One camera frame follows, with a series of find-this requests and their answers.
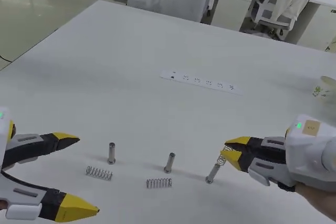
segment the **coil spring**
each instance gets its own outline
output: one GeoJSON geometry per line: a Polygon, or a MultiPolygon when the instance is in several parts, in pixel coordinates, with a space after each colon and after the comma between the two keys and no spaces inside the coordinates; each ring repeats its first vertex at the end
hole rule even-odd
{"type": "Polygon", "coordinates": [[[147,188],[171,187],[173,184],[171,178],[149,178],[146,180],[147,188]]]}
{"type": "MultiPolygon", "coordinates": [[[[230,147],[224,145],[223,150],[224,150],[224,151],[231,151],[232,149],[231,149],[230,147]]],[[[225,159],[222,155],[220,155],[220,156],[218,157],[216,163],[217,163],[218,165],[220,165],[220,166],[223,166],[223,165],[225,165],[225,163],[226,163],[226,159],[225,159]]]]}
{"type": "Polygon", "coordinates": [[[101,178],[101,179],[108,180],[108,181],[112,179],[112,172],[108,170],[98,169],[92,166],[88,166],[86,168],[86,175],[95,177],[95,178],[101,178]]]}

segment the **glossy floor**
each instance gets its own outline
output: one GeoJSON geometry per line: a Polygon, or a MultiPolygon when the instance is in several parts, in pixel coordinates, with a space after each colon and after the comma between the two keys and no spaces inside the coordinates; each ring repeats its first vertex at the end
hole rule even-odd
{"type": "Polygon", "coordinates": [[[95,1],[0,0],[0,55],[15,60],[95,1]]]}

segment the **cable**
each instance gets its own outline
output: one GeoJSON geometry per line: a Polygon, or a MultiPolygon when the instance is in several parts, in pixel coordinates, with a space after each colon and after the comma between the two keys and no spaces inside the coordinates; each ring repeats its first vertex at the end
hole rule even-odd
{"type": "Polygon", "coordinates": [[[7,61],[7,62],[9,62],[9,63],[12,63],[12,61],[5,59],[5,58],[2,57],[1,55],[0,55],[0,58],[3,59],[3,60],[5,60],[5,61],[7,61]]]}

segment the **metal pin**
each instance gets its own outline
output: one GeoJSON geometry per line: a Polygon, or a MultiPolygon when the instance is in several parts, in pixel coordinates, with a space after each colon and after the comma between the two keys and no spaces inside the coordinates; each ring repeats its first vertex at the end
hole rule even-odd
{"type": "Polygon", "coordinates": [[[165,173],[170,173],[172,171],[172,166],[175,158],[175,153],[170,153],[166,166],[163,168],[165,173]]]}
{"type": "Polygon", "coordinates": [[[109,158],[107,159],[107,162],[110,165],[113,165],[116,162],[116,159],[114,157],[114,150],[115,150],[115,144],[114,143],[110,143],[109,144],[109,158]]]}
{"type": "Polygon", "coordinates": [[[220,165],[218,165],[217,163],[214,165],[214,167],[212,168],[211,172],[209,173],[209,175],[205,178],[205,181],[208,183],[208,184],[211,184],[213,181],[214,181],[214,178],[217,174],[217,172],[219,171],[220,169],[220,165]]]}

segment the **paper cup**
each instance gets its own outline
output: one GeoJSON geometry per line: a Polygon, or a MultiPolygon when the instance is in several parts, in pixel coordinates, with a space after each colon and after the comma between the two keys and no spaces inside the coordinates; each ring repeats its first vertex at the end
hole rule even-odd
{"type": "Polygon", "coordinates": [[[336,80],[321,76],[313,90],[313,96],[324,103],[336,103],[336,80]]]}

